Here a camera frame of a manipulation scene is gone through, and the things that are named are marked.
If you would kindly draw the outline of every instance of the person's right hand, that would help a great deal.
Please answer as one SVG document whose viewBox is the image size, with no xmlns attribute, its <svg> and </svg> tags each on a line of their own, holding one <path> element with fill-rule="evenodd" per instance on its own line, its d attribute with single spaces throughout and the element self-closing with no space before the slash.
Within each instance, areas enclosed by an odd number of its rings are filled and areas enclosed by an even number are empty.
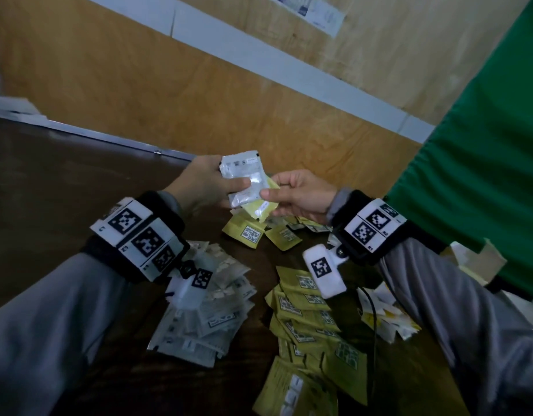
<svg viewBox="0 0 533 416">
<path fill-rule="evenodd" d="M 326 212 L 337 188 L 305 169 L 272 177 L 280 189 L 261 190 L 264 200 L 280 203 L 272 216 L 302 216 L 326 224 Z"/>
</svg>

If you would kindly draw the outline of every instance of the sleeve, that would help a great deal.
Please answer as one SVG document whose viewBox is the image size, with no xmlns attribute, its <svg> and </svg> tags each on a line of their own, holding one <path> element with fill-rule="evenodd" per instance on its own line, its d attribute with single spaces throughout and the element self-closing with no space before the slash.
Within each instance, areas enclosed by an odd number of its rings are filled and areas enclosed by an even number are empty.
<svg viewBox="0 0 533 416">
<path fill-rule="evenodd" d="M 330 221 L 350 193 L 336 195 Z M 519 313 L 416 239 L 397 244 L 377 267 L 440 344 L 471 414 L 533 414 L 533 328 Z"/>
<path fill-rule="evenodd" d="M 159 192 L 176 213 L 172 195 Z M 132 284 L 79 253 L 0 308 L 0 415 L 49 414 L 96 356 Z"/>
</svg>

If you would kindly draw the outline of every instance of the green curtain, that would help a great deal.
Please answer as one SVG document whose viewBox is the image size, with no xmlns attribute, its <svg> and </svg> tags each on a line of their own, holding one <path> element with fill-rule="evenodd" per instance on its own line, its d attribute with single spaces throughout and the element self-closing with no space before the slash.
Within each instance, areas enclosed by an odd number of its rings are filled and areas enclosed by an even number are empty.
<svg viewBox="0 0 533 416">
<path fill-rule="evenodd" d="M 387 201 L 444 242 L 489 238 L 500 276 L 533 295 L 533 0 Z"/>
</svg>

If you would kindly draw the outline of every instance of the wooden wall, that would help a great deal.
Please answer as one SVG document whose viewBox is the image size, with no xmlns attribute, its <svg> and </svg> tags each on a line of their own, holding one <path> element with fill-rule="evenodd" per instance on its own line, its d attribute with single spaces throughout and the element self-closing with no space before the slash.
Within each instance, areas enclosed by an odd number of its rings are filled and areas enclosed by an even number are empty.
<svg viewBox="0 0 533 416">
<path fill-rule="evenodd" d="M 7 95 L 48 118 L 189 153 L 257 149 L 385 194 L 419 145 L 88 0 L 0 0 Z"/>
<path fill-rule="evenodd" d="M 326 0 L 330 36 L 271 0 L 182 0 L 437 124 L 528 0 Z"/>
</svg>

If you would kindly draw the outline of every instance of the black wristband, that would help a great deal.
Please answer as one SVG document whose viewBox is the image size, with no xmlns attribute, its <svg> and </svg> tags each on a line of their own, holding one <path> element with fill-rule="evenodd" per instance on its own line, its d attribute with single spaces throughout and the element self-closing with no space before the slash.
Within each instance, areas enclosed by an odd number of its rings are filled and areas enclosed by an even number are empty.
<svg viewBox="0 0 533 416">
<path fill-rule="evenodd" d="M 351 193 L 347 203 L 338 211 L 338 213 L 336 213 L 332 220 L 334 226 L 334 235 L 336 235 L 336 237 L 340 240 L 344 249 L 349 253 L 350 257 L 353 261 L 355 261 L 355 263 L 359 265 L 374 265 L 397 244 L 402 243 L 407 238 L 417 239 L 426 247 L 438 254 L 447 246 L 436 237 L 422 230 L 412 221 L 407 220 L 397 229 L 395 229 L 393 233 L 386 237 L 383 243 L 378 246 L 375 251 L 369 251 L 356 237 L 347 232 L 345 227 L 358 215 L 358 213 L 360 213 L 363 208 L 371 203 L 371 201 L 373 201 L 373 198 L 368 197 L 359 190 L 355 190 Z M 379 231 L 372 225 L 372 223 L 366 221 L 365 223 L 369 225 L 370 229 Z"/>
<path fill-rule="evenodd" d="M 172 211 L 155 191 L 147 191 L 137 197 L 136 200 L 149 209 L 152 212 L 152 215 L 147 219 L 138 222 L 137 226 L 135 226 L 130 232 L 130 235 L 126 236 L 118 245 L 112 246 L 98 235 L 92 235 L 82 247 L 81 252 L 91 255 L 101 261 L 132 283 L 147 281 L 148 279 L 141 270 L 136 265 L 133 265 L 131 261 L 119 251 L 119 248 L 122 248 L 123 245 L 127 244 L 141 229 L 148 226 L 150 222 L 159 218 L 175 234 L 178 238 L 177 241 L 183 245 L 183 250 L 181 252 L 167 262 L 162 260 L 159 263 L 160 268 L 159 265 L 157 265 L 157 268 L 160 271 L 160 276 L 154 281 L 160 282 L 174 267 L 180 266 L 181 258 L 189 250 L 189 244 L 181 238 L 181 233 L 185 229 L 185 224 L 181 217 Z"/>
</svg>

